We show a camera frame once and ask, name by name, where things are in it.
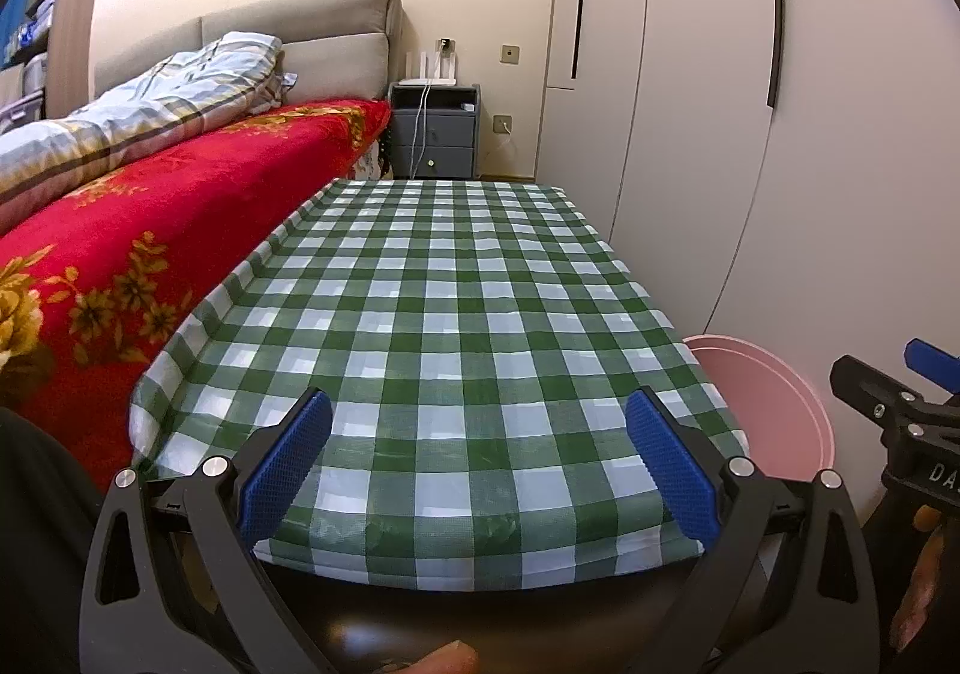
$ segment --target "electrical socket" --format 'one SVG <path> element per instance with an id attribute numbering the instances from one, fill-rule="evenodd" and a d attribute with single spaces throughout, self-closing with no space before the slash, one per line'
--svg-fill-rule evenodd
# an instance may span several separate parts
<path id="1" fill-rule="evenodd" d="M 500 61 L 505 65 L 518 65 L 520 63 L 520 46 L 501 46 Z"/>

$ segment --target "blue gripper pad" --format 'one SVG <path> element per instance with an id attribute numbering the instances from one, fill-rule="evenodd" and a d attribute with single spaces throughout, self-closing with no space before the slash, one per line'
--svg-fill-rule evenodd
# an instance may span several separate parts
<path id="1" fill-rule="evenodd" d="M 904 362 L 912 372 L 929 379 L 952 396 L 960 394 L 960 359 L 952 354 L 915 338 L 904 349 Z"/>
<path id="2" fill-rule="evenodd" d="M 716 490 L 648 394 L 627 399 L 627 435 L 687 538 L 709 549 L 720 535 Z"/>
<path id="3" fill-rule="evenodd" d="M 315 393 L 256 466 L 238 499 L 240 538 L 253 549 L 275 533 L 333 428 L 333 405 Z"/>

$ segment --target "gray headboard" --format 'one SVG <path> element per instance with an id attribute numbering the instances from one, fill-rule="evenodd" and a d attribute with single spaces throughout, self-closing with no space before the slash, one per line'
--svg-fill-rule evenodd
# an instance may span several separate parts
<path id="1" fill-rule="evenodd" d="M 198 16 L 158 32 L 94 68 L 94 94 L 139 76 L 176 52 L 192 52 L 231 31 L 283 41 L 282 68 L 299 78 L 290 102 L 383 97 L 400 77 L 400 0 L 265 0 Z"/>

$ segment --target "wardrobe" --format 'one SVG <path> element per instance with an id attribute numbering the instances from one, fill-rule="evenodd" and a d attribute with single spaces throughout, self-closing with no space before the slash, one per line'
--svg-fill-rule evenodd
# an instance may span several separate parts
<path id="1" fill-rule="evenodd" d="M 853 354 L 960 354 L 960 0 L 555 0 L 536 180 L 565 189 L 680 335 L 737 335 L 819 391 L 861 511 Z"/>
<path id="2" fill-rule="evenodd" d="M 670 290 L 686 332 L 706 326 L 747 218 L 780 23 L 778 0 L 555 0 L 536 177 Z"/>

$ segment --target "pink basin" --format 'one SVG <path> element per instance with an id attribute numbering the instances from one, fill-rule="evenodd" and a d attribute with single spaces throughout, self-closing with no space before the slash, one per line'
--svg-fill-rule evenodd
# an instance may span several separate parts
<path id="1" fill-rule="evenodd" d="M 693 335 L 685 343 L 727 401 L 764 473 L 808 481 L 833 465 L 824 404 L 792 367 L 728 335 Z"/>

